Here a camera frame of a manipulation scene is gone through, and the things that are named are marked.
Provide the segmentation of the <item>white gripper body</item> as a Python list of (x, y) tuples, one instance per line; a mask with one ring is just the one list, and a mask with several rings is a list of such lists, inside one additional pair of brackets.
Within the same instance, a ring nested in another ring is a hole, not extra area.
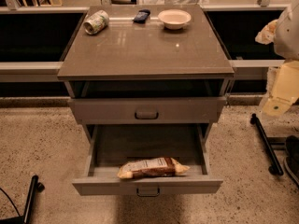
[(280, 14), (274, 37), (274, 50), (286, 60), (299, 60), (298, 4), (290, 4)]

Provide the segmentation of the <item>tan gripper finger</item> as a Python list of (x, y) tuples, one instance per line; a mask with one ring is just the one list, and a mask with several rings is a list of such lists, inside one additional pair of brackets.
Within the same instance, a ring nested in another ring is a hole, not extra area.
[(255, 41), (268, 45), (274, 41), (274, 35), (277, 28), (277, 20), (270, 21), (265, 27), (255, 36)]

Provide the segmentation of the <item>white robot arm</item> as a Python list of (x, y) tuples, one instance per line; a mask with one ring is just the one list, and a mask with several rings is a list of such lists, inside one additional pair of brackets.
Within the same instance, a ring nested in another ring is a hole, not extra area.
[(299, 1), (292, 1), (277, 20), (270, 21), (255, 41), (274, 44), (274, 52), (285, 59), (278, 68), (269, 68), (262, 112), (279, 117), (299, 99)]

